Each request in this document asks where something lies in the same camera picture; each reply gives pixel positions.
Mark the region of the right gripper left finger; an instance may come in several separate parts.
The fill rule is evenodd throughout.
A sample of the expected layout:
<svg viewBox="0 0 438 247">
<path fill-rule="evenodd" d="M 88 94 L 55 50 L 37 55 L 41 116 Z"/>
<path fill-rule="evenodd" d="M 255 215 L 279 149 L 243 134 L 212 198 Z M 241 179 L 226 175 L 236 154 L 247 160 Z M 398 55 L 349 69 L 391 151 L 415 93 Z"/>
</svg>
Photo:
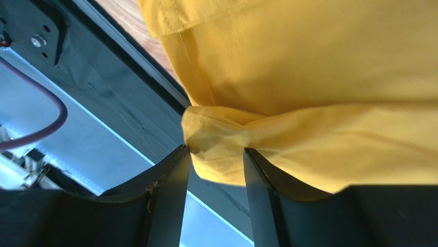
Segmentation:
<svg viewBox="0 0 438 247">
<path fill-rule="evenodd" d="M 181 145 L 161 162 L 94 198 L 96 213 L 82 246 L 178 246 L 189 180 L 190 150 Z"/>
</svg>

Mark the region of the yellow t shirt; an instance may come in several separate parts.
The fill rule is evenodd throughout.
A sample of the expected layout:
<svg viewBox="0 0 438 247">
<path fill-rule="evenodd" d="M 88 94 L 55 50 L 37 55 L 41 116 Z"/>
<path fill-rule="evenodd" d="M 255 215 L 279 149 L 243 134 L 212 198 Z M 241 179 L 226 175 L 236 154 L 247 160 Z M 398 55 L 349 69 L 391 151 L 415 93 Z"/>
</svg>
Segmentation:
<svg viewBox="0 0 438 247">
<path fill-rule="evenodd" d="M 244 148 L 327 192 L 437 183 L 437 1 L 139 1 L 202 179 Z"/>
</svg>

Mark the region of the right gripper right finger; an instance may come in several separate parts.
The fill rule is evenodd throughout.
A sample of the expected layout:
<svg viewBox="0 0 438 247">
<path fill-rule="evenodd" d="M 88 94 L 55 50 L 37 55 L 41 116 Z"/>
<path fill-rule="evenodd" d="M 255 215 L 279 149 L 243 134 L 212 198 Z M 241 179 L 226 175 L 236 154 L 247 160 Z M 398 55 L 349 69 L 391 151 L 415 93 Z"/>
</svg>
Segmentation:
<svg viewBox="0 0 438 247">
<path fill-rule="evenodd" d="M 243 164 L 256 246 L 345 246 L 341 203 L 246 148 Z"/>
</svg>

